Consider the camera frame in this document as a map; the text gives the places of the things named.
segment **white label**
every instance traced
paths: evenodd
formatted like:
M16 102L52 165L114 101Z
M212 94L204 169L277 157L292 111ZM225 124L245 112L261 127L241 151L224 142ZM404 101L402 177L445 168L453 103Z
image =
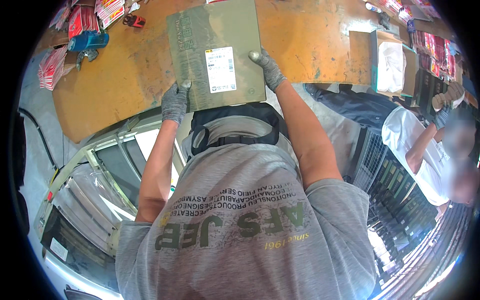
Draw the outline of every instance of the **white label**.
M59 258L61 258L64 262L67 261L67 254L68 250L63 247L55 238L52 238L52 242L50 243L50 250L53 251Z
M235 64L233 63L233 48L225 47L205 51L207 61L208 83L211 93L235 91Z

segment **beige shoe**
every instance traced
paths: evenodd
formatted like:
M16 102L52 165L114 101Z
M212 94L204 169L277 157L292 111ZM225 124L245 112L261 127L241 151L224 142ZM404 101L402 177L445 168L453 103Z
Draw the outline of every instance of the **beige shoe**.
M449 84L446 93L440 93L433 96L432 106L435 111L439 111L444 107L444 102L450 103L453 101L453 108L456 108L462 103L464 98L465 88L458 82L452 82Z

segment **wooden table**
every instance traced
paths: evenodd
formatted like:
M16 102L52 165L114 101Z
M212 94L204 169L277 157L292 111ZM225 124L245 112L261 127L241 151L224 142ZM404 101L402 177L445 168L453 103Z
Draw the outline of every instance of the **wooden table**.
M135 12L142 29L117 23L93 62L72 70L53 91L63 132L72 141L160 105L175 81L165 17L204 0L153 0ZM256 0L260 39L293 83L370 85L370 53L364 35L381 29L362 1ZM391 32L405 36L393 25Z

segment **red tape dispenser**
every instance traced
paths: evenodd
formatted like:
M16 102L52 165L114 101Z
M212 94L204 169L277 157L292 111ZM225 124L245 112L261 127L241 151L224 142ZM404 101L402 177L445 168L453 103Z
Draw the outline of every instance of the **red tape dispenser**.
M145 22L145 18L129 13L123 18L122 24L130 27L142 28L145 25Z

